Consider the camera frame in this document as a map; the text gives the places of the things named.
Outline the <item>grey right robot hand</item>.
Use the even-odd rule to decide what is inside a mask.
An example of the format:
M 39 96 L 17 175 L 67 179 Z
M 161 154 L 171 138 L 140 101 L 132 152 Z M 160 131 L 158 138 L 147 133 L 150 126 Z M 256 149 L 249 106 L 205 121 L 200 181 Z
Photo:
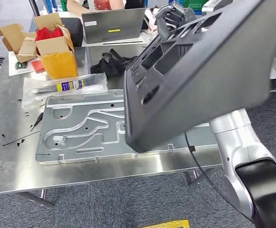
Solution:
M 160 8 L 154 18 L 158 35 L 162 40 L 166 40 L 174 29 L 196 20 L 197 16 L 191 8 L 184 8 L 173 1 Z

